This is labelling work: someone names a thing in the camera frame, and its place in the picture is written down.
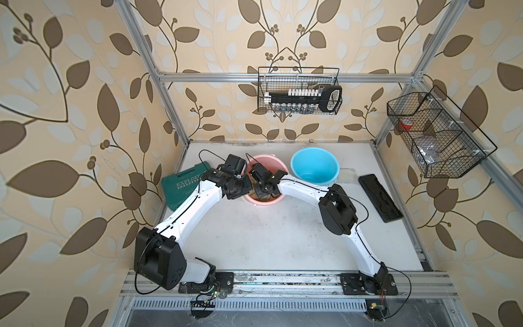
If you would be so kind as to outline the pink plastic bucket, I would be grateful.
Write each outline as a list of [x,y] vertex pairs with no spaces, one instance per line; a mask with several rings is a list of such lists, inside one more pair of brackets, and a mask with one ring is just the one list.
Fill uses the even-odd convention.
[[[270,170],[272,173],[276,173],[278,170],[282,170],[286,173],[289,173],[287,166],[279,158],[277,158],[274,155],[263,154],[263,155],[255,155],[253,158],[249,158],[246,174],[249,175],[249,171],[251,170],[251,167],[257,162],[260,162],[263,166],[265,166],[265,168]],[[250,178],[250,181],[252,182],[252,185],[254,186],[256,181],[250,175],[249,175],[249,178]],[[278,202],[280,202],[280,201],[278,201],[278,202],[272,202],[269,204],[254,204],[248,198],[248,194],[246,196],[244,196],[243,199],[255,207],[268,207],[268,206],[271,206],[271,205],[274,205],[274,204],[277,204]]]

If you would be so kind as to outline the light blue plastic bucket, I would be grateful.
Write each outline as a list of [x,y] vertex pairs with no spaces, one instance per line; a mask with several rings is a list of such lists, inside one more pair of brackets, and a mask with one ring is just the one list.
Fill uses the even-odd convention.
[[340,163],[329,151],[307,147],[297,151],[291,158],[295,177],[317,185],[332,185],[340,174]]

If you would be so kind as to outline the beige cleaning cloth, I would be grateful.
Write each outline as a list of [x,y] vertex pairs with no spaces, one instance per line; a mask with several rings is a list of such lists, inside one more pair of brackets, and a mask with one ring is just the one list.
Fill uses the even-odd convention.
[[252,201],[254,204],[269,204],[272,202],[278,202],[281,198],[283,198],[283,195],[278,195],[274,197],[273,195],[269,194],[264,197],[259,197],[256,193],[250,193],[248,195],[248,198]]

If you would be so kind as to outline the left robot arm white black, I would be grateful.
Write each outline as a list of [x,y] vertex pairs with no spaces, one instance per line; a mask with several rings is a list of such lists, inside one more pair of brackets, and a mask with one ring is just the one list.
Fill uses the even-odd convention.
[[210,294],[220,288],[215,265],[201,258],[190,260],[183,249],[201,218],[224,197],[235,200],[252,190],[245,174],[246,163],[220,164],[207,170],[193,193],[165,221],[144,227],[136,237],[133,269],[158,288],[171,290],[180,283],[197,293]]

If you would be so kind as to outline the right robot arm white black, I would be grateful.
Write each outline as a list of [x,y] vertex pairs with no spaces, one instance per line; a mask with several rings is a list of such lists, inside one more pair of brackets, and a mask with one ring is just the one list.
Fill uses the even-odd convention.
[[392,268],[376,258],[365,237],[359,233],[353,199],[340,185],[321,187],[290,177],[283,170],[278,170],[275,174],[251,172],[249,175],[256,182],[254,189],[260,198],[268,195],[275,198],[291,196],[318,206],[324,226],[332,234],[345,239],[358,266],[359,277],[352,283],[352,287],[367,294],[399,294],[390,274]]

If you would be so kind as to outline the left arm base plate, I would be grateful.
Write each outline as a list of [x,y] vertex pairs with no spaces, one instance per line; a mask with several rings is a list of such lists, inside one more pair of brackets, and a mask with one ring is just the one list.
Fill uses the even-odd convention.
[[234,273],[211,272],[202,283],[180,283],[180,294],[230,294],[234,287]]

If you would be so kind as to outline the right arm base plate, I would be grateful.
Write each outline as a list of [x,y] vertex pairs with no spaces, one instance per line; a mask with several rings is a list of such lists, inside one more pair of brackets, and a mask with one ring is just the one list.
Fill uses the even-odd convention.
[[344,295],[399,295],[391,274],[369,277],[361,273],[342,273],[339,277]]

